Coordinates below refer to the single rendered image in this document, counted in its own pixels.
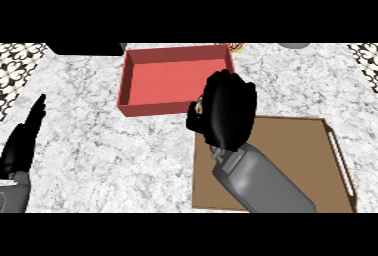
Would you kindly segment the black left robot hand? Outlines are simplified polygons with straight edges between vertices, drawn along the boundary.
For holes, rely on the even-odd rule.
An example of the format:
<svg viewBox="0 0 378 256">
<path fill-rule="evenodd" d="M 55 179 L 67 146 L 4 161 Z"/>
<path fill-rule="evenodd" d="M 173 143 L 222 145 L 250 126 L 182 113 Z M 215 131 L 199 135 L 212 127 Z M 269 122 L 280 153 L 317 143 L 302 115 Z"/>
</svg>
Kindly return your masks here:
<svg viewBox="0 0 378 256">
<path fill-rule="evenodd" d="M 42 95 L 32 107 L 24 123 L 11 133 L 0 155 L 0 179 L 11 180 L 18 171 L 29 172 L 35 159 L 36 139 L 46 116 L 46 95 Z"/>
</svg>

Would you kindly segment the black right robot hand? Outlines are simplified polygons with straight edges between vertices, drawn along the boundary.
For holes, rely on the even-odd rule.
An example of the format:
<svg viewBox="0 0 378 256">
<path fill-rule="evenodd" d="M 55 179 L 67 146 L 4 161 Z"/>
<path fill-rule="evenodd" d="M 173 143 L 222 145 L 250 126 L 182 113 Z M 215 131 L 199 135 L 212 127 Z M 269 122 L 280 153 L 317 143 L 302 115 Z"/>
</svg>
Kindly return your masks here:
<svg viewBox="0 0 378 256">
<path fill-rule="evenodd" d="M 209 77 L 203 96 L 203 114 L 196 111 L 196 101 L 190 105 L 187 128 L 204 135 L 209 145 L 237 152 L 255 125 L 256 84 L 224 69 Z"/>
</svg>

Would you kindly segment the red cardboard box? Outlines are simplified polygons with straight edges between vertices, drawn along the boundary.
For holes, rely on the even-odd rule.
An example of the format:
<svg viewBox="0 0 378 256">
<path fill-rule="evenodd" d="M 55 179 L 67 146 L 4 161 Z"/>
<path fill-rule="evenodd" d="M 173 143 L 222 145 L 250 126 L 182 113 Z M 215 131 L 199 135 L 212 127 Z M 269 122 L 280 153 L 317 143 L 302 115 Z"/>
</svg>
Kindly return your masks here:
<svg viewBox="0 0 378 256">
<path fill-rule="evenodd" d="M 224 69 L 235 72 L 227 44 L 128 50 L 117 100 L 125 116 L 187 113 Z"/>
</svg>

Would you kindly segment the brown wooden tray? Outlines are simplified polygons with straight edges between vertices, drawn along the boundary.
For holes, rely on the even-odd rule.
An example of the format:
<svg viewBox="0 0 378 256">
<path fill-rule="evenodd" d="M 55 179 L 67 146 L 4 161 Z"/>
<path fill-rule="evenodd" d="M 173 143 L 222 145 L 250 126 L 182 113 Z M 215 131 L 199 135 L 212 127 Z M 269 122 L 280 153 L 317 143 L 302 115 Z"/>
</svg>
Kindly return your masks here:
<svg viewBox="0 0 378 256">
<path fill-rule="evenodd" d="M 320 212 L 358 212 L 358 196 L 334 129 L 324 118 L 258 116 L 249 143 L 265 153 Z M 246 208 L 213 176 L 216 160 L 196 134 L 193 207 Z"/>
</svg>

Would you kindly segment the grey round object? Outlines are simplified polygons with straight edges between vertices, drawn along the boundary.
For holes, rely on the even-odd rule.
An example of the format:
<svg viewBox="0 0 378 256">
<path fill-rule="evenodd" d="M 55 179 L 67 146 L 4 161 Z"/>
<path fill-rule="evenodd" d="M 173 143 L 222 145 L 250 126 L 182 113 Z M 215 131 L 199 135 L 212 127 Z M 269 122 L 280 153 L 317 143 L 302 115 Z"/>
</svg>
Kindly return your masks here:
<svg viewBox="0 0 378 256">
<path fill-rule="evenodd" d="M 303 49 L 303 48 L 306 48 L 309 45 L 311 45 L 311 43 L 278 43 L 284 48 L 287 48 L 287 49 L 294 49 L 294 50 L 297 50 L 297 49 Z"/>
</svg>

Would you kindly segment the black appliance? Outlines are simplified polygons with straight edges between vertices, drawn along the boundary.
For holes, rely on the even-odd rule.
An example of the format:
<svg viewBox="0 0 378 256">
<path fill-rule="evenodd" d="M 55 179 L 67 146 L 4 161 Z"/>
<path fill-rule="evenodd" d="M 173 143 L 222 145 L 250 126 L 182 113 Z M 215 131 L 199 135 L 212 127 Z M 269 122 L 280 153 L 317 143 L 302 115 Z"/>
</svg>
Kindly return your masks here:
<svg viewBox="0 0 378 256">
<path fill-rule="evenodd" d="M 126 43 L 48 43 L 58 55 L 122 56 Z"/>
</svg>

